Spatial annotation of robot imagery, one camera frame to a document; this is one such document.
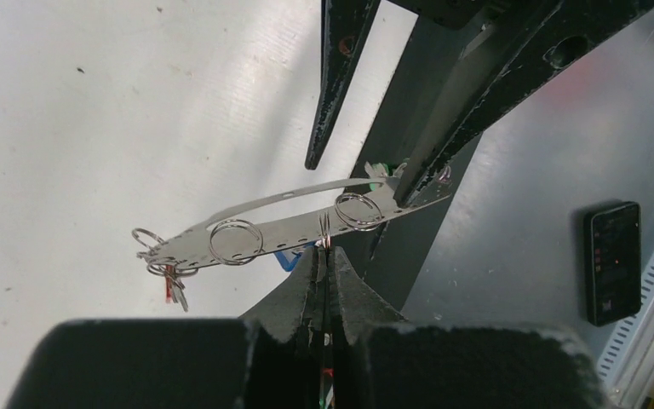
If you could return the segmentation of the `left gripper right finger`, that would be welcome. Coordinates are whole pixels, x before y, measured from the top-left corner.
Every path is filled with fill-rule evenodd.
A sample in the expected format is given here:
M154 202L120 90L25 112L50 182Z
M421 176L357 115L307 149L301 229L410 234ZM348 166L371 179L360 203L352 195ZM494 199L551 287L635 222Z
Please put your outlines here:
M326 253L340 408L603 408L605 391L575 332L534 323L408 321Z

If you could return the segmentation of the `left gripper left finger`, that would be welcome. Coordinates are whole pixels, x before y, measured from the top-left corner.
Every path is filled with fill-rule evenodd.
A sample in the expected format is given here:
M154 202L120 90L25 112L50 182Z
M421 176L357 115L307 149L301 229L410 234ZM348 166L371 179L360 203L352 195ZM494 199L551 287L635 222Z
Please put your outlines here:
M320 408L304 315L325 251L306 250L260 318L71 320L50 330L9 408Z

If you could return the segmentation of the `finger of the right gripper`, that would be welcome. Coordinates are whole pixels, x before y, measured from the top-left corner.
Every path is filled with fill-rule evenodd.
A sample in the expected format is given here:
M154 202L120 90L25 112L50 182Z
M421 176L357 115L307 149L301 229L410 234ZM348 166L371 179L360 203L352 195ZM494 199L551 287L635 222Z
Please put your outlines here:
M517 1L445 75L394 192L409 205L474 138L654 1Z
M323 157L380 3L321 2L320 90L304 162L308 170L316 170Z

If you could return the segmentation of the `blue key tag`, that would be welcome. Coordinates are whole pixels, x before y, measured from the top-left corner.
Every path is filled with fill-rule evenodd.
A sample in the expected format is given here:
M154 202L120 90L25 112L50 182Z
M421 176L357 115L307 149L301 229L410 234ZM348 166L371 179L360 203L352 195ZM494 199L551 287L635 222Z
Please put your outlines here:
M310 247L314 247L314 242L309 242L301 247L296 247L288 250L277 251L274 253L280 267L287 273L294 270L297 263L300 261L304 251Z

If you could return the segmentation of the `red key tag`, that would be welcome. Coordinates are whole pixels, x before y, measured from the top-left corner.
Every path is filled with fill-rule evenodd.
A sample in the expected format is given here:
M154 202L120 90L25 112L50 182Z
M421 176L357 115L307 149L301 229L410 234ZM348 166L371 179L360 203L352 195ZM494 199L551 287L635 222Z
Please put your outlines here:
M172 281L168 278L165 279L165 302L175 303Z

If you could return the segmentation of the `metal crescent keyring plate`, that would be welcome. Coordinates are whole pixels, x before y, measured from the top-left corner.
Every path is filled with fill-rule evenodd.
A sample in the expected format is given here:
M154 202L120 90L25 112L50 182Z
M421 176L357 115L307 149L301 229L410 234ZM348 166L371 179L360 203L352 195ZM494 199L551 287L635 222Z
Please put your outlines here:
M450 197L451 169L445 168L436 187L420 193L401 207L393 198L401 177L350 178L302 187L221 210L170 239L162 239L144 228L134 228L132 237L144 246L137 258L148 273L172 281L175 303L188 310L182 280L201 268L216 265L241 266L259 256L301 247L306 243L328 246L346 233L370 232L410 213ZM245 213L316 193L339 191L333 204L322 209L271 222L254 223Z

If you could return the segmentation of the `green key tag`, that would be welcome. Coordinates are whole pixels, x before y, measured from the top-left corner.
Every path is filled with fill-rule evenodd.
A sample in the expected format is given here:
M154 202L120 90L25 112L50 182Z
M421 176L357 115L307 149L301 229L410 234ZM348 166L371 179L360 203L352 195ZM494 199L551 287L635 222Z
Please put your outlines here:
M404 173L404 169L407 166L407 162L404 161L401 164L386 164L386 163L374 163L365 162L364 171L370 179L375 178L389 178L396 177L400 178Z

